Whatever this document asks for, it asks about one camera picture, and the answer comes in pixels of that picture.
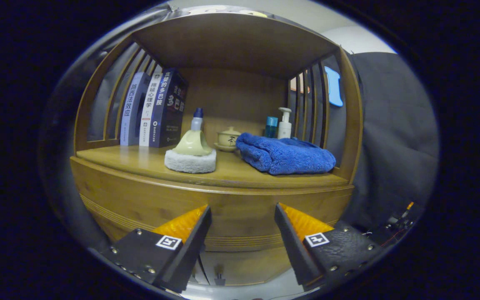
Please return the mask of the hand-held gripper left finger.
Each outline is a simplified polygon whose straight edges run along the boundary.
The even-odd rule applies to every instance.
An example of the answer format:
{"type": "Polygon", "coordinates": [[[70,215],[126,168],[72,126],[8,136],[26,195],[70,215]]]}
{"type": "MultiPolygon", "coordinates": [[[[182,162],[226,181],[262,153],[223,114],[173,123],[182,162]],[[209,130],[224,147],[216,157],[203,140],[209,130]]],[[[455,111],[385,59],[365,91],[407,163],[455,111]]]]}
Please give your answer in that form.
{"type": "Polygon", "coordinates": [[[135,228],[100,254],[129,275],[156,288],[183,292],[212,223],[203,205],[154,230],[135,228]]]}

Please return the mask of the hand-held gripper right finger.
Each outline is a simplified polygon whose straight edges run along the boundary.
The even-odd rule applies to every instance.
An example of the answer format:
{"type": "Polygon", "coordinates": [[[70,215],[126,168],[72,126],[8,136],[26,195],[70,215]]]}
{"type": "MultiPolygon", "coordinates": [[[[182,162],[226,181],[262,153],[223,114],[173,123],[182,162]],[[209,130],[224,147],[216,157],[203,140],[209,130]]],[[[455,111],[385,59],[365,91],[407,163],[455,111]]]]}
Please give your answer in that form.
{"type": "Polygon", "coordinates": [[[344,221],[328,225],[284,203],[274,214],[297,283],[332,290],[372,266],[383,247],[344,221]]]}

